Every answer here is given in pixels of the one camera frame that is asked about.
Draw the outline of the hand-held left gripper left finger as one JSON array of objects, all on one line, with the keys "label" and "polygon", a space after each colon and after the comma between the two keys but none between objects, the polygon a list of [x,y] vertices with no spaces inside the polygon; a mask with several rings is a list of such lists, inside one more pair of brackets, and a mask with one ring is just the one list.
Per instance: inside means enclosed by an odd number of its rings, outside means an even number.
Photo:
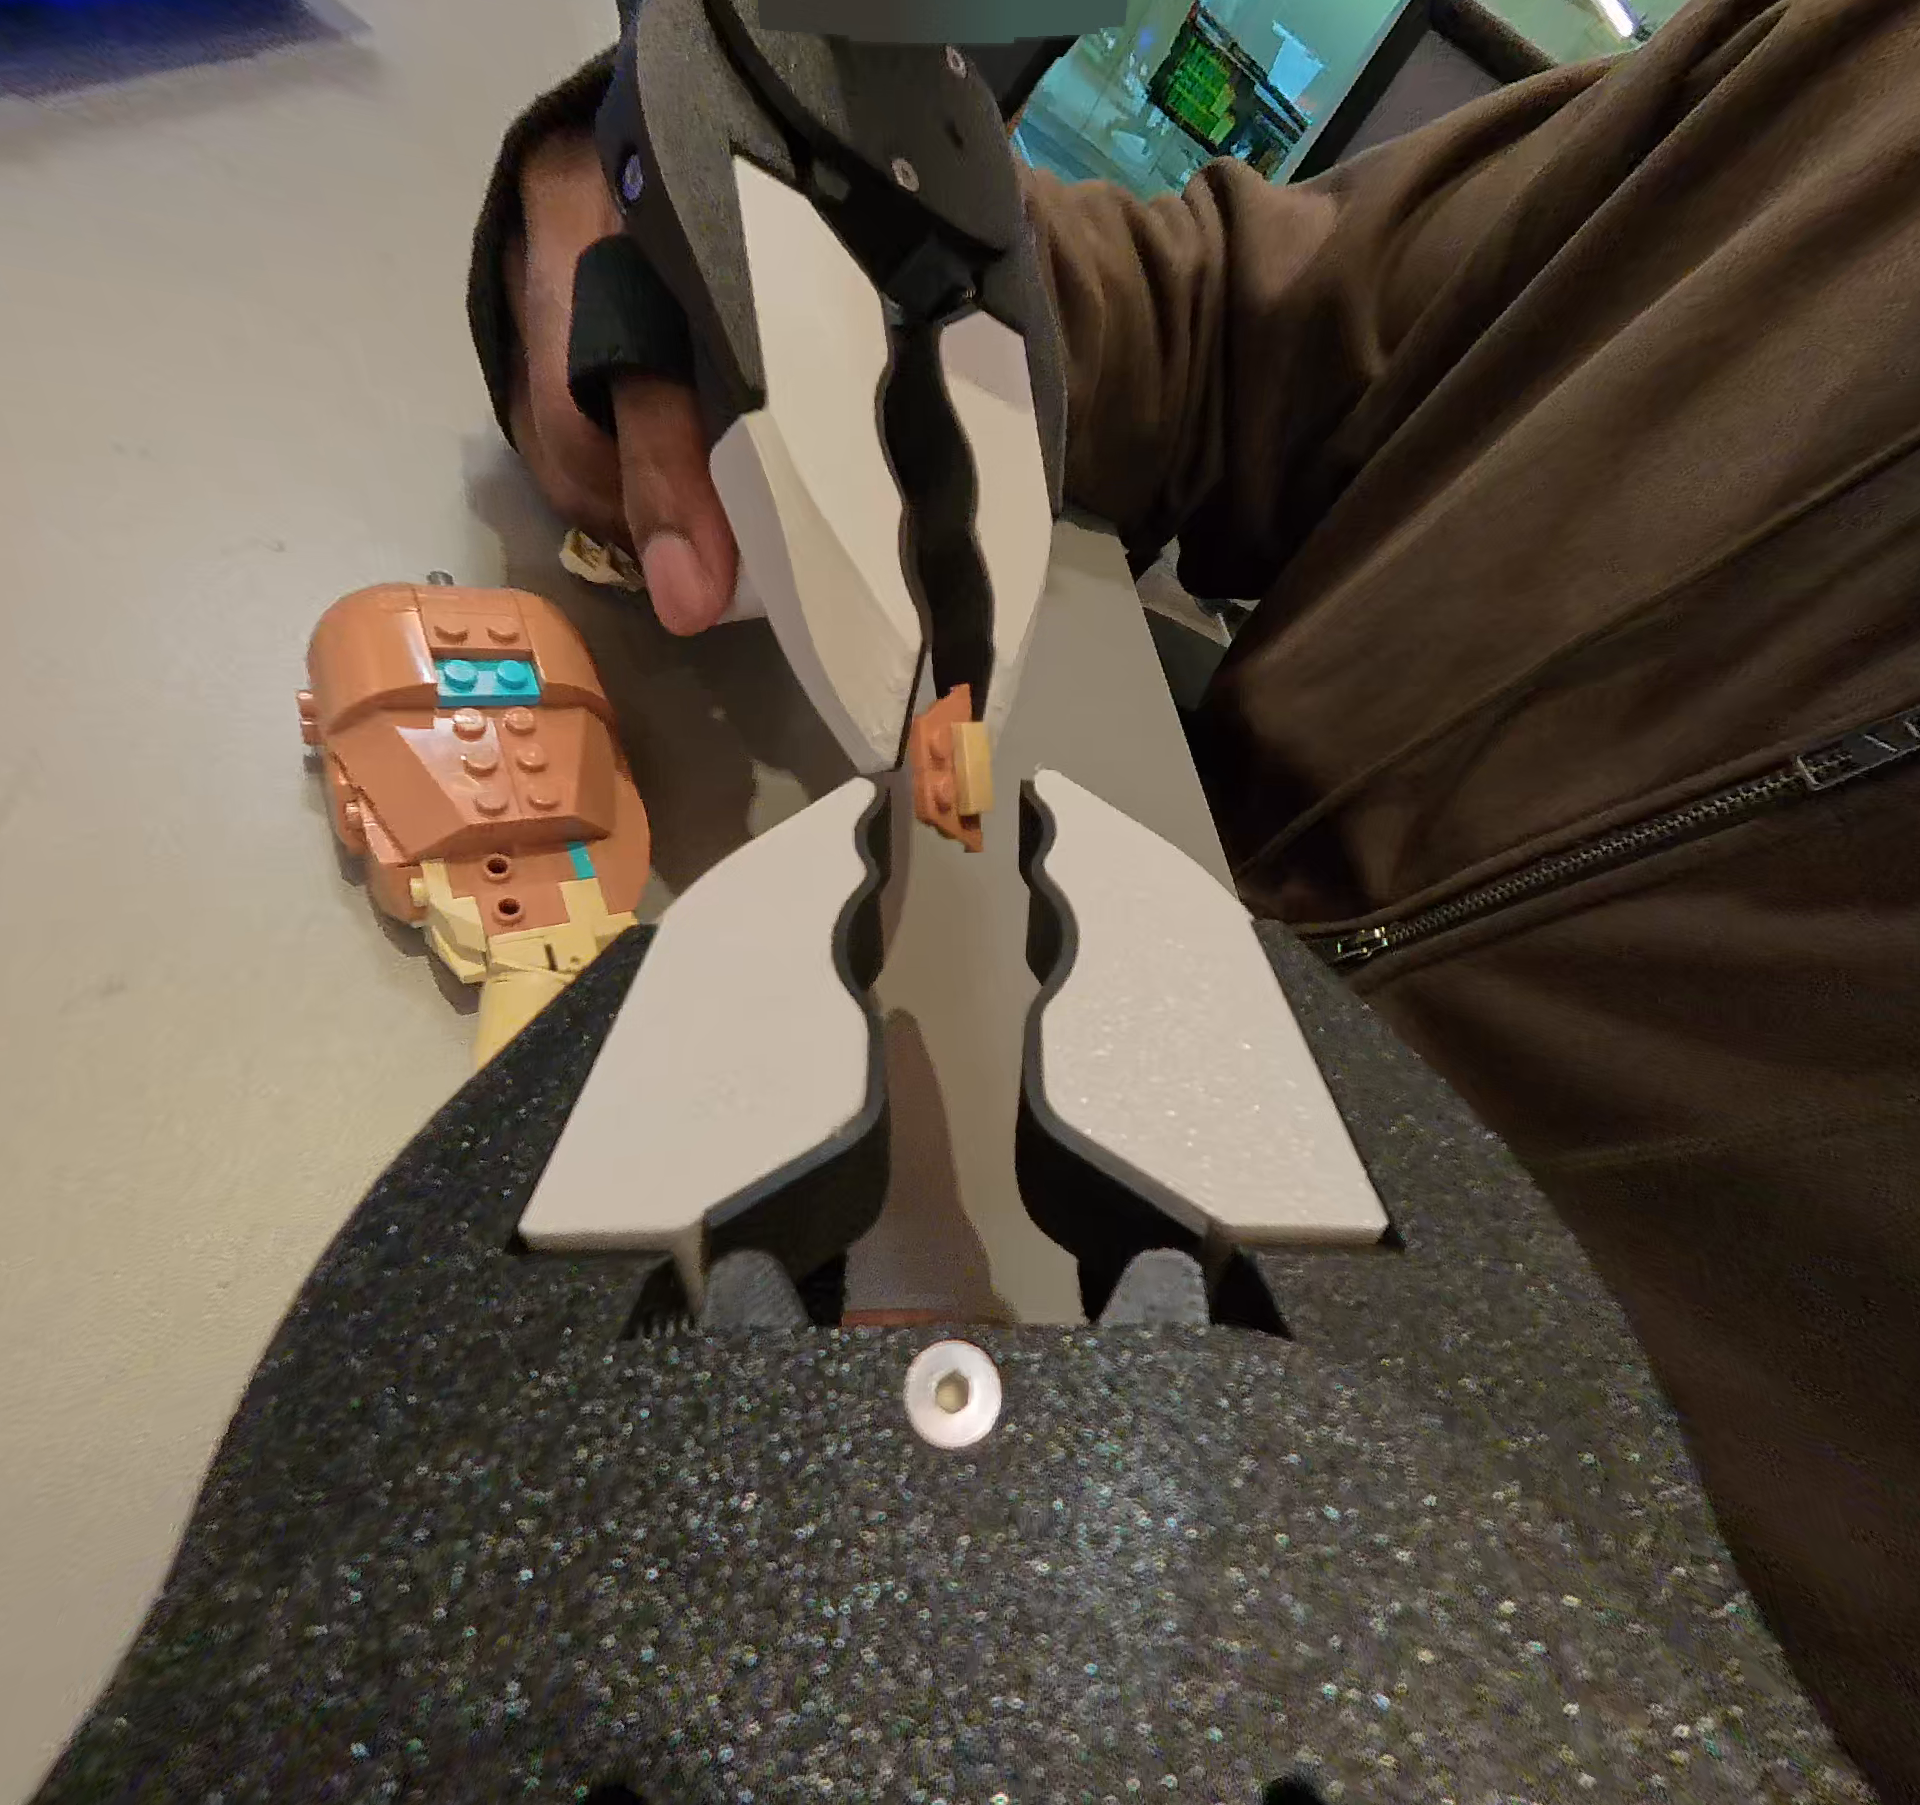
[{"label": "hand-held left gripper left finger", "polygon": [[736,1252],[811,1281],[879,1219],[891,1108],[873,987],[891,793],[851,780],[711,867],[648,938],[519,1223],[529,1252]]}]

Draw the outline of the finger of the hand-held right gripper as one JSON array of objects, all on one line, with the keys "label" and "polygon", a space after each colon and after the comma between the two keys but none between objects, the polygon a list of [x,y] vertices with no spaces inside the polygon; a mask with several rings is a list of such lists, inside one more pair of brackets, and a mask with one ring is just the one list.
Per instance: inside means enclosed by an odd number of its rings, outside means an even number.
[{"label": "finger of the hand-held right gripper", "polygon": [[880,432],[935,693],[1005,727],[1047,584],[1055,502],[1029,343],[991,313],[898,323]]},{"label": "finger of the hand-held right gripper", "polygon": [[740,567],[814,710],[861,775],[898,767],[925,653],[880,439],[891,328],[817,209],[734,162],[764,401],[711,451]]}]

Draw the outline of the small orange tan brick piece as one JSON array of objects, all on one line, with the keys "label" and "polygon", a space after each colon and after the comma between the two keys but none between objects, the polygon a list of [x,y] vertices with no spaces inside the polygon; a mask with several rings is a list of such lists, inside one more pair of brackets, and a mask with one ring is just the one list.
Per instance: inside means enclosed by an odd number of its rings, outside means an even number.
[{"label": "small orange tan brick piece", "polygon": [[985,816],[995,811],[995,749],[972,716],[972,687],[942,693],[908,729],[913,808],[927,833],[985,849]]}]

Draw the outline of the orange toy brick model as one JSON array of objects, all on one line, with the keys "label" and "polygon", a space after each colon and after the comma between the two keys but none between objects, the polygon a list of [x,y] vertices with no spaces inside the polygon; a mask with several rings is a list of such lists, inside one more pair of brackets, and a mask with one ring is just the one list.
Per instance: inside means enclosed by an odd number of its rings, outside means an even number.
[{"label": "orange toy brick model", "polygon": [[299,710],[370,902],[480,995],[485,1070],[633,930],[650,879],[589,643],[538,592],[380,584],[317,620]]}]

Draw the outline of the brown zip jacket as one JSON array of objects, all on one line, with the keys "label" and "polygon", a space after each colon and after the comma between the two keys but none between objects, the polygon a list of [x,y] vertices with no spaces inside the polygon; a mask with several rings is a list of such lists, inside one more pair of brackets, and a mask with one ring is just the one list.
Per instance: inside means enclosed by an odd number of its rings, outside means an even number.
[{"label": "brown zip jacket", "polygon": [[1257,601],[1199,727],[1226,855],[1534,1172],[1915,1800],[1915,426],[1471,419],[1230,428],[1180,525]]}]

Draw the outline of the person's right hand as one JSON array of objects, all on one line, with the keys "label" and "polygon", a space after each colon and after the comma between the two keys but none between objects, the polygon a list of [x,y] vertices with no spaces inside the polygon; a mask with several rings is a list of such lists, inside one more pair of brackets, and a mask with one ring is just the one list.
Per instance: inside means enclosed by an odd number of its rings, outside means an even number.
[{"label": "person's right hand", "polygon": [[504,254],[519,336],[508,433],[548,507],[602,544],[626,544],[660,624],[700,634],[734,606],[740,562],[696,395],[620,374],[606,433],[569,389],[579,256],[620,228],[591,135],[543,139],[521,168],[519,201],[521,231]]}]

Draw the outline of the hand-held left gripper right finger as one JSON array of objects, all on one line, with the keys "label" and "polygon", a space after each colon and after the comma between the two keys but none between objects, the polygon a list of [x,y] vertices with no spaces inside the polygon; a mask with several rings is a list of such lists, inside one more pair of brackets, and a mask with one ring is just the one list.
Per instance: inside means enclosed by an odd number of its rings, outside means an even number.
[{"label": "hand-held left gripper right finger", "polygon": [[1238,899],[1040,769],[1022,786],[1029,963],[1019,1189],[1078,1269],[1179,1249],[1375,1249],[1390,1232]]}]

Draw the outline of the computer monitor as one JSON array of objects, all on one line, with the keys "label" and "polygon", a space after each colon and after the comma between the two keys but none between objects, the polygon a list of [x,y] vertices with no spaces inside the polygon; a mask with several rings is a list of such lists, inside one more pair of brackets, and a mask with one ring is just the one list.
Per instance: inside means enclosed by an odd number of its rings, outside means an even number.
[{"label": "computer monitor", "polygon": [[1152,71],[1147,94],[1209,161],[1246,162],[1268,181],[1282,176],[1308,135],[1301,106],[1199,0]]}]

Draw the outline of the dark partition panel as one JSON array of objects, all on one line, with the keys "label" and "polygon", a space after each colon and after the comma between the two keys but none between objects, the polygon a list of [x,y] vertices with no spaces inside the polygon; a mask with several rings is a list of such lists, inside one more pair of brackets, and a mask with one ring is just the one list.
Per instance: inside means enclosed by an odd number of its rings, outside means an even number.
[{"label": "dark partition panel", "polygon": [[1405,0],[1332,112],[1289,162],[1288,185],[1402,139],[1555,60],[1477,0]]}]

